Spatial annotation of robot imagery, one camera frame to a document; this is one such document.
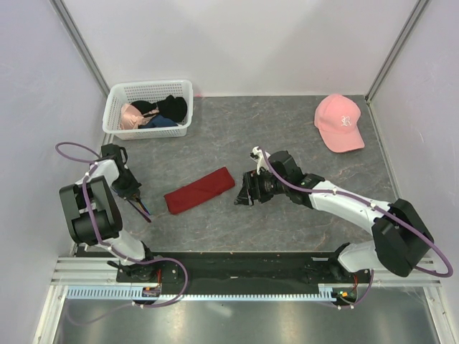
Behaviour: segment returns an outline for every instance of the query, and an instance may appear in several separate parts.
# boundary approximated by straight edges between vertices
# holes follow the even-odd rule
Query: gray table
[[[115,139],[128,150],[128,166],[143,184],[148,224],[118,200],[124,228],[154,251],[333,251],[344,242],[364,242],[362,229],[320,211],[295,205],[285,196],[266,204],[234,206],[242,173],[255,167],[252,148],[288,150],[303,172],[321,175],[342,188],[374,199],[394,200],[368,108],[359,129],[363,150],[332,153],[313,125],[323,97],[212,97],[195,99],[191,127],[183,138]],[[226,166],[236,187],[205,204],[171,215],[164,194]]]

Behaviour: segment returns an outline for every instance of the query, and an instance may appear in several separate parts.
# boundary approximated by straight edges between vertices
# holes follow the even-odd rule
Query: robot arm
[[[296,191],[282,184],[268,172],[268,165],[258,147],[253,149],[250,156],[257,162],[257,169],[244,174],[243,187],[235,204],[253,205],[254,200],[264,203],[276,194],[285,194],[293,203],[326,211],[365,229],[373,236],[372,241],[345,244],[337,251],[339,264],[348,272],[385,267],[398,276],[406,277],[429,250],[428,245],[420,238],[375,211],[375,206],[412,225],[433,242],[430,232],[414,207],[405,200],[398,199],[390,204],[386,201],[368,199],[343,190],[323,177],[312,173],[304,174],[285,150],[271,156],[267,154],[270,165],[286,181],[319,192]],[[333,193],[320,192],[321,190],[332,190]],[[350,197],[342,196],[339,191],[347,193]],[[356,199],[363,199],[370,206]]]
[[[140,261],[150,259],[151,253],[143,242],[133,238],[123,229],[123,221],[110,190],[114,190],[124,199],[140,197],[141,184],[126,166],[126,151],[117,145],[104,145],[102,156],[97,161],[98,167],[86,182],[100,235],[103,241],[110,245],[108,247],[125,257]],[[137,267],[136,264],[114,254],[108,247],[98,244],[82,194],[82,179],[61,188],[59,194],[70,236],[76,244],[84,243],[107,249],[120,258],[122,265],[119,268],[130,274],[145,274],[145,267]]]

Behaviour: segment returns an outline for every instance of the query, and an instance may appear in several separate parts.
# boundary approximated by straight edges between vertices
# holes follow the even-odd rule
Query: red cloth
[[[235,186],[226,167],[195,181],[179,190],[164,195],[171,214],[179,214],[204,203]]]

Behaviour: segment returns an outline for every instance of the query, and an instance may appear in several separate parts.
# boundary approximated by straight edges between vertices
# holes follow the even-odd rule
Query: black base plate
[[[91,255],[77,253],[79,257]],[[175,258],[185,265],[189,275],[188,295],[316,294],[321,283],[354,283],[354,274],[345,273],[337,280],[330,273],[327,259],[333,252],[157,252],[153,255]],[[158,263],[158,268],[162,293],[177,294],[184,283],[181,268],[171,262]],[[368,273],[360,271],[356,275],[359,283],[368,283]],[[156,275],[145,281],[119,271],[116,280],[157,282]]]

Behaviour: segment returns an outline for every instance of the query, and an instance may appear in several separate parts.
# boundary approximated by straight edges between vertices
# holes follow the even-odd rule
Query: pink cloth
[[[158,113],[159,110],[152,110],[145,115]],[[145,125],[146,123],[150,122],[151,118],[154,116],[150,116],[145,118],[136,107],[132,106],[131,104],[125,104],[121,108],[121,123],[120,129],[121,130],[130,130],[130,129],[138,129],[139,125]]]
[[[329,95],[318,105],[314,125],[330,151],[343,153],[365,147],[357,120],[360,109],[342,95]]]

